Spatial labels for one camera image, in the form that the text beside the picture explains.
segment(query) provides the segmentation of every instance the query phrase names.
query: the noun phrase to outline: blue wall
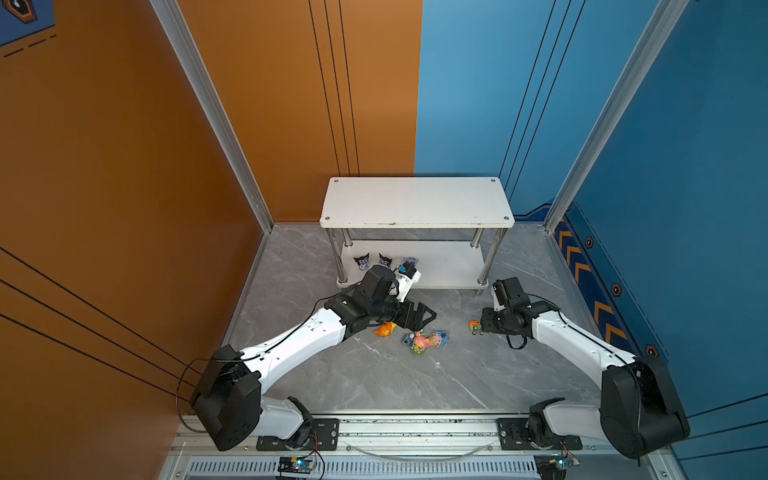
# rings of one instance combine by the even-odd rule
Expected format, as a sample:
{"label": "blue wall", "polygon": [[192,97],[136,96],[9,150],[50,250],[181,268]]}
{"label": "blue wall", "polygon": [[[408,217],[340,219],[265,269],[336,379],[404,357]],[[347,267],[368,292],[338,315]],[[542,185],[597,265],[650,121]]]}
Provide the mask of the blue wall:
{"label": "blue wall", "polygon": [[415,174],[500,176],[506,184],[509,179],[506,190],[516,214],[551,201],[656,4],[572,0],[569,8],[568,0],[557,0],[553,9],[553,2],[425,0]]}
{"label": "blue wall", "polygon": [[[689,3],[576,197],[689,415],[768,392],[767,45],[768,2]],[[705,435],[766,407],[693,418],[703,436],[676,446],[689,477],[734,461],[733,478],[762,478],[766,450],[694,457],[768,445],[768,423]]]}

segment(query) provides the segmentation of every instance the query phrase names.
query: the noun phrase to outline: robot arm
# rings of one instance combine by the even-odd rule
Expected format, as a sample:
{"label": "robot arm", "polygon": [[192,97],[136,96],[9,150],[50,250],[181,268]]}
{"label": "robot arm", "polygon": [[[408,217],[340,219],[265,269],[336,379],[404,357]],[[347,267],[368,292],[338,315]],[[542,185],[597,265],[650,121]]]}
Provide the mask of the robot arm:
{"label": "robot arm", "polygon": [[483,332],[544,343],[601,389],[600,408],[562,398],[532,406],[528,429],[534,443],[552,445],[553,435],[586,436],[638,458],[688,437],[683,406],[660,359],[636,357],[573,324],[549,303],[532,303],[517,278],[497,280],[493,293],[494,308],[483,309]]}
{"label": "robot arm", "polygon": [[392,321],[421,330],[436,314],[423,304],[414,308],[406,299],[420,276],[411,263],[395,272],[375,265],[359,285],[331,297],[298,326],[240,352],[229,345],[217,350],[190,398],[216,447],[231,449],[252,433],[277,437],[296,448],[305,445],[312,416],[301,402],[262,394],[311,356],[370,326]]}

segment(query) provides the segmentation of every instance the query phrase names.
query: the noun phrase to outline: orange toy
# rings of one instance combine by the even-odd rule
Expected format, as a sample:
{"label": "orange toy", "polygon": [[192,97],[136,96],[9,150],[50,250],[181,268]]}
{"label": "orange toy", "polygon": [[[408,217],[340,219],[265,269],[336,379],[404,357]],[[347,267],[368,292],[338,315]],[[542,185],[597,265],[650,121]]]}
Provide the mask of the orange toy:
{"label": "orange toy", "polygon": [[374,333],[378,336],[386,338],[389,336],[390,333],[395,331],[396,326],[397,325],[395,325],[392,322],[387,322],[384,325],[381,325],[378,329],[376,329]]}

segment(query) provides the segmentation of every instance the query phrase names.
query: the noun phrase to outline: toy figure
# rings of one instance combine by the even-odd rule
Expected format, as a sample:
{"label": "toy figure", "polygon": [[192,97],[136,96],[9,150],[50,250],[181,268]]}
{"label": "toy figure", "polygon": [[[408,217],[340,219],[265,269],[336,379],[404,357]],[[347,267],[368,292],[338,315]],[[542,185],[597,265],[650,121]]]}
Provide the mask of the toy figure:
{"label": "toy figure", "polygon": [[390,333],[395,331],[396,326],[397,325],[395,325],[393,322],[387,322],[384,325],[381,325],[374,333],[378,336],[386,338]]}
{"label": "toy figure", "polygon": [[402,339],[402,342],[411,347],[414,355],[421,356],[427,347],[444,346],[448,342],[448,333],[436,330],[429,338],[423,336],[421,332],[410,333]]}
{"label": "toy figure", "polygon": [[472,335],[477,335],[478,332],[480,332],[480,335],[483,334],[482,326],[477,320],[471,320],[469,322],[469,331],[472,332]]}

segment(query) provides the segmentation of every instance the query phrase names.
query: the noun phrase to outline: black mounting plate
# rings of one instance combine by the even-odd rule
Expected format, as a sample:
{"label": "black mounting plate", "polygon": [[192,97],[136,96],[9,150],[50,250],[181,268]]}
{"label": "black mounting plate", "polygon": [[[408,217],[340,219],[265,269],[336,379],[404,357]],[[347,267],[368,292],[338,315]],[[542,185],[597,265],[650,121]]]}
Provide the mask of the black mounting plate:
{"label": "black mounting plate", "polygon": [[[313,419],[312,433],[317,434],[317,449],[321,452],[336,450],[339,438],[339,419]],[[259,437],[256,450],[259,452],[290,452],[296,450],[311,450],[315,446],[315,438],[310,434],[305,446],[292,449],[277,437]]]}
{"label": "black mounting plate", "polygon": [[525,428],[527,418],[496,419],[498,440],[502,443],[502,450],[560,450],[561,442],[568,450],[581,450],[581,438],[574,435],[555,435],[552,447],[542,449],[531,443],[531,437]]}

